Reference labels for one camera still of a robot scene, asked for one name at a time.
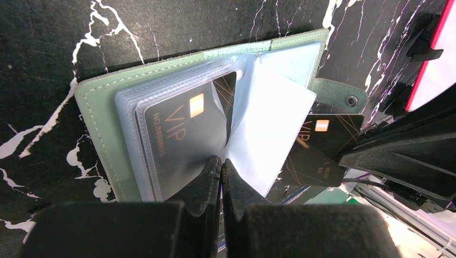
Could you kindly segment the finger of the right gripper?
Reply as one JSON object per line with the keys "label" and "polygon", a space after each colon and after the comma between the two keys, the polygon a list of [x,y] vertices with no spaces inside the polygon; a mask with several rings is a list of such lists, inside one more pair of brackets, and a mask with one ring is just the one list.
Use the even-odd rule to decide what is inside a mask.
{"label": "finger of the right gripper", "polygon": [[[412,210],[455,212],[455,95],[441,94],[391,123],[364,128],[339,164],[383,178]],[[436,208],[425,207],[427,200]]]}

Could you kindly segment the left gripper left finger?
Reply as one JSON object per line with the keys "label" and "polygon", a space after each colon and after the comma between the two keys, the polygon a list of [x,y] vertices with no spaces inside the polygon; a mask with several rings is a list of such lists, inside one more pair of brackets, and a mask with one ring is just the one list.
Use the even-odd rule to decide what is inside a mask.
{"label": "left gripper left finger", "polygon": [[65,203],[42,212],[20,257],[216,257],[220,158],[164,202]]}

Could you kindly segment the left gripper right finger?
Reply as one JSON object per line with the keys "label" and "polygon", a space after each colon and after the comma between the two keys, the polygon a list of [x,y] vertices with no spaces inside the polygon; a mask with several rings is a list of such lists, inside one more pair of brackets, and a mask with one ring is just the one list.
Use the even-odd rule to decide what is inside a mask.
{"label": "left gripper right finger", "polygon": [[269,202],[226,159],[221,171],[228,257],[399,257],[380,214],[356,204]]}

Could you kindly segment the black credit card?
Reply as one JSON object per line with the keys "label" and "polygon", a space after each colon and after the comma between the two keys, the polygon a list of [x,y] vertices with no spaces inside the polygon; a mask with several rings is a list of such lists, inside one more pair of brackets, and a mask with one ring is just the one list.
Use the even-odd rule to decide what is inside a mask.
{"label": "black credit card", "polygon": [[193,82],[159,100],[142,101],[136,114],[153,197],[169,199],[226,146],[237,73]]}
{"label": "black credit card", "polygon": [[342,153],[354,147],[364,115],[310,114],[282,167],[284,185],[339,187]]}

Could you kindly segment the mint green card holder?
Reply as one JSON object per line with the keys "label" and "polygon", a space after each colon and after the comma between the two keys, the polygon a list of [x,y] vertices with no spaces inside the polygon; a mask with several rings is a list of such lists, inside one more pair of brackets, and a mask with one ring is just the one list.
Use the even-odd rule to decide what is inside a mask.
{"label": "mint green card holder", "polygon": [[359,116],[358,87],[318,78],[327,29],[226,46],[77,84],[75,99],[119,202],[160,202],[209,157],[271,189],[313,104]]}

